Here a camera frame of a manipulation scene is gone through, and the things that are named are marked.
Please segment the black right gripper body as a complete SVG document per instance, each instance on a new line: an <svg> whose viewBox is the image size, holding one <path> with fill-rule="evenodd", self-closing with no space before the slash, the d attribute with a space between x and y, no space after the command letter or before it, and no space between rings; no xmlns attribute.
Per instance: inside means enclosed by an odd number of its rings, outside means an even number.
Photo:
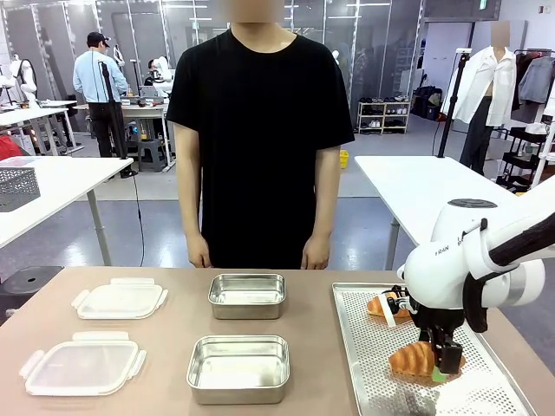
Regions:
<svg viewBox="0 0 555 416"><path fill-rule="evenodd" d="M434 341L453 340L454 331L465 321L462 309L431 309L411 302L414 312L411 312L413 324L421 330L431 328L434 331Z"/></svg>

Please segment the large golden croissant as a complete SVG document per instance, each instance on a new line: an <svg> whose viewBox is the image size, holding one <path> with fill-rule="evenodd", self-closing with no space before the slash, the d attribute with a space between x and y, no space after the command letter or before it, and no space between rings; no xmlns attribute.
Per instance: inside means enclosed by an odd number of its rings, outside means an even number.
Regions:
<svg viewBox="0 0 555 416"><path fill-rule="evenodd" d="M388 358L389 367L394 377L421 384L441 384L461 375L466 364L464 356L460 358L457 374L441 374L435 367L432 346L427 341L416 341L398 349Z"/></svg>

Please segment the small golden croissant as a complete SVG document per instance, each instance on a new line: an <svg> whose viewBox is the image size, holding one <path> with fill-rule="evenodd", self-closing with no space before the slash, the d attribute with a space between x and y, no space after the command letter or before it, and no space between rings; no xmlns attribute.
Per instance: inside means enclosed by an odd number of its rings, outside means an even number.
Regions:
<svg viewBox="0 0 555 416"><path fill-rule="evenodd" d="M394 291L386 291L383 294L385 295L387 300L388 299L396 300L396 299L400 298L400 296L397 293L395 293ZM382 305L381 305L381 303L379 301L379 298L377 296L375 296L374 298L372 298L368 302L367 310L371 315L380 316L380 317L385 316L384 312L383 312ZM398 310L396 310L396 312L392 312L392 314L393 314L393 317L395 319L400 319L401 320L401 319L410 318L410 313L406 309L398 309Z"/></svg>

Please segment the small steel container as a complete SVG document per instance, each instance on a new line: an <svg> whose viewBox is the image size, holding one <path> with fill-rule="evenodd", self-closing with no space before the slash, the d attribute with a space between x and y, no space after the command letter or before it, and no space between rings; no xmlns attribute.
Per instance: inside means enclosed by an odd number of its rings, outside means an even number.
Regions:
<svg viewBox="0 0 555 416"><path fill-rule="evenodd" d="M286 299L277 273L224 273L212 279L208 301L218 320L276 320Z"/></svg>

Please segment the small translucent clip lid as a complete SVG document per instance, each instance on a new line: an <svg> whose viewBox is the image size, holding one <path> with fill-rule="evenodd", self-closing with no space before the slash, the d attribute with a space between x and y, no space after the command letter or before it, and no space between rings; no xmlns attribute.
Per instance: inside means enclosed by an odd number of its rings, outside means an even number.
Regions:
<svg viewBox="0 0 555 416"><path fill-rule="evenodd" d="M83 320L140 320L152 315L167 299L168 290L153 278L113 278L83 290L71 303Z"/></svg>

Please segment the large translucent clip lid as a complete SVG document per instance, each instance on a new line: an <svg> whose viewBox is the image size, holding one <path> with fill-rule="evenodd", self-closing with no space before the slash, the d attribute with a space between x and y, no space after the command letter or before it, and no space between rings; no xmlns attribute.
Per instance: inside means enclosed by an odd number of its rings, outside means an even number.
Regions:
<svg viewBox="0 0 555 416"><path fill-rule="evenodd" d="M127 332L77 332L48 351L35 351L19 375L33 396L107 396L138 375L146 358Z"/></svg>

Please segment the person's right forearm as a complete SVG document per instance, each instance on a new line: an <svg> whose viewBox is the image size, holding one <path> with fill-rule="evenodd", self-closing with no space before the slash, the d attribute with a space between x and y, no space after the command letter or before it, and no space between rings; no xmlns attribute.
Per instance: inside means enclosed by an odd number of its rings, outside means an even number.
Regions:
<svg viewBox="0 0 555 416"><path fill-rule="evenodd" d="M201 161L199 135L196 131L173 124L176 144L176 176L183 231L188 243L201 237L199 205Z"/></svg>

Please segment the perforated metal baking tray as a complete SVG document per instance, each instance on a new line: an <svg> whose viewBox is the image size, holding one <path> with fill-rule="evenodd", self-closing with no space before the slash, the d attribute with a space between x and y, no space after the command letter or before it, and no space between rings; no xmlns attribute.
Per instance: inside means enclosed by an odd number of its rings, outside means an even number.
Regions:
<svg viewBox="0 0 555 416"><path fill-rule="evenodd" d="M377 283L333 283L332 293L360 416L537 416L482 335L455 330L465 365L443 383L395 374L389 356L417 341L411 321L388 326L367 310L385 290Z"/></svg>

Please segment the white shoe rack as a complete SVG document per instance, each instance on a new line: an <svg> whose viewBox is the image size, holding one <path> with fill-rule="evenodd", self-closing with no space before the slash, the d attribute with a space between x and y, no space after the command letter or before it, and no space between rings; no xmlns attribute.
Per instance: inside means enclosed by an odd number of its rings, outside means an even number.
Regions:
<svg viewBox="0 0 555 416"><path fill-rule="evenodd" d="M406 133L411 102L407 96L362 97L358 101L355 132Z"/></svg>

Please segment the person in black T-shirt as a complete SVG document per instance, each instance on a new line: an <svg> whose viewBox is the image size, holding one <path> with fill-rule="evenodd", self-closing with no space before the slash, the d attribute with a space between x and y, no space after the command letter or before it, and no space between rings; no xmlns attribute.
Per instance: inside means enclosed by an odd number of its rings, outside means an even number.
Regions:
<svg viewBox="0 0 555 416"><path fill-rule="evenodd" d="M212 267L301 270L317 151L354 139L330 50L280 24L284 0L218 0L224 33L180 57L167 118L199 135Z"/></svg>

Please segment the grey shirt on rack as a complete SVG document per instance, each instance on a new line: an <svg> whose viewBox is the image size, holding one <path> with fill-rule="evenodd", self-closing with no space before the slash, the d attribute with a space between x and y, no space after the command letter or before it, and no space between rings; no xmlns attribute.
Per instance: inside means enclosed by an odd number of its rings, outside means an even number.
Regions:
<svg viewBox="0 0 555 416"><path fill-rule="evenodd" d="M542 56L533 59L519 83L519 103L531 101L545 104L550 93L554 69L555 57Z"/></svg>

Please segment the white table with basket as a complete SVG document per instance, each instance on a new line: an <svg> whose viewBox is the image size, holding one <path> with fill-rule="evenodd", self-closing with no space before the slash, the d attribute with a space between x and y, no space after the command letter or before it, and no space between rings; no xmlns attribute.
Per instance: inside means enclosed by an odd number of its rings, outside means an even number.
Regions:
<svg viewBox="0 0 555 416"><path fill-rule="evenodd" d="M69 156L18 156L0 161L0 167L35 170L40 197L12 212L0 212L0 249L30 231L82 196L95 224L103 263L112 264L101 222L95 188L132 164L131 159L73 158Z"/></svg>

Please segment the black round stool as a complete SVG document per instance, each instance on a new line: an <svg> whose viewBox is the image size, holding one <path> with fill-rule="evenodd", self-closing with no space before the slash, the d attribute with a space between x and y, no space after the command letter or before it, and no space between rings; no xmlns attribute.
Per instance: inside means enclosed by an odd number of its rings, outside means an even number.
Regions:
<svg viewBox="0 0 555 416"><path fill-rule="evenodd" d="M31 266L0 283L0 326L62 270L62 266Z"/></svg>

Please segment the grey mesh basket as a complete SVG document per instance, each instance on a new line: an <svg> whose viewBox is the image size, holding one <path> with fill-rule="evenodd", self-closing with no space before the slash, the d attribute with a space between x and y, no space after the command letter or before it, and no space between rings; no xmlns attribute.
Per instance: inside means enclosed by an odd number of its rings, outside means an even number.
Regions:
<svg viewBox="0 0 555 416"><path fill-rule="evenodd" d="M15 211L40 196L34 168L0 167L0 212Z"/></svg>

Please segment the red object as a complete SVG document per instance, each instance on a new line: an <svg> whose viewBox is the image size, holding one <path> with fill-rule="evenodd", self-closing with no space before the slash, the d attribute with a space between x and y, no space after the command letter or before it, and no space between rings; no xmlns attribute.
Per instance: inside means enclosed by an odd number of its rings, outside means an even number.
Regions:
<svg viewBox="0 0 555 416"><path fill-rule="evenodd" d="M22 149L9 135L0 135L0 161L22 155Z"/></svg>

